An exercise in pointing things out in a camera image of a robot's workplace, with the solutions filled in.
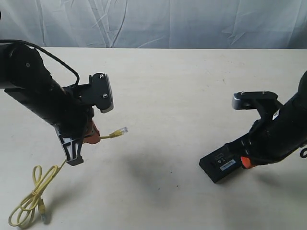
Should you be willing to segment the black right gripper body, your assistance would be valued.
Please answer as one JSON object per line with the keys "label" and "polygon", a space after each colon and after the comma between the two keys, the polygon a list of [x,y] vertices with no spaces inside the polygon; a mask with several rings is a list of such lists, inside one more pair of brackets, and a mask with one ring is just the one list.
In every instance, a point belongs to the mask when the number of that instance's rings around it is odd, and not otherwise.
{"label": "black right gripper body", "polygon": [[277,163],[292,153],[292,118],[278,115],[274,120],[252,129],[236,140],[226,143],[234,155],[248,157],[255,166]]}

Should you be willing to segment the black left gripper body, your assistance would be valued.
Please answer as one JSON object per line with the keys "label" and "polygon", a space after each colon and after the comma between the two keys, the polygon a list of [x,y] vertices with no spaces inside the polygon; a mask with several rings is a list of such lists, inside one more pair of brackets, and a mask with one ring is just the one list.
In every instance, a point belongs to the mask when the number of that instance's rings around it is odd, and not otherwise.
{"label": "black left gripper body", "polygon": [[65,97],[60,100],[59,121],[54,128],[64,138],[83,138],[89,132],[94,116],[93,106],[83,101],[89,86],[64,87]]}

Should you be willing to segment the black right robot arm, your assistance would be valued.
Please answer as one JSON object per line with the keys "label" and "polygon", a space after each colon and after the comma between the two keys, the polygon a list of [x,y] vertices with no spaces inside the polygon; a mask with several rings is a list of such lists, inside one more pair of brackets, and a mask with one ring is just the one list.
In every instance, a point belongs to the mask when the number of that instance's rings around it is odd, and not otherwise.
{"label": "black right robot arm", "polygon": [[256,109],[260,115],[248,133],[226,144],[229,153],[239,156],[247,169],[280,162],[307,143],[306,74],[285,104],[273,92],[237,92],[232,107]]}

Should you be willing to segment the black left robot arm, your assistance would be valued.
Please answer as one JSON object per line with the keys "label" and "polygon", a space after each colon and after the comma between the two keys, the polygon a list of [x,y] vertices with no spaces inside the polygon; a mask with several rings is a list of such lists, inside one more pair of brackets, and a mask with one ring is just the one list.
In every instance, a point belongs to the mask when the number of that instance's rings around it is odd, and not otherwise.
{"label": "black left robot arm", "polygon": [[0,46],[1,89],[54,127],[71,166],[83,163],[82,144],[93,126],[94,104],[82,100],[91,86],[61,87],[35,48],[22,43]]}

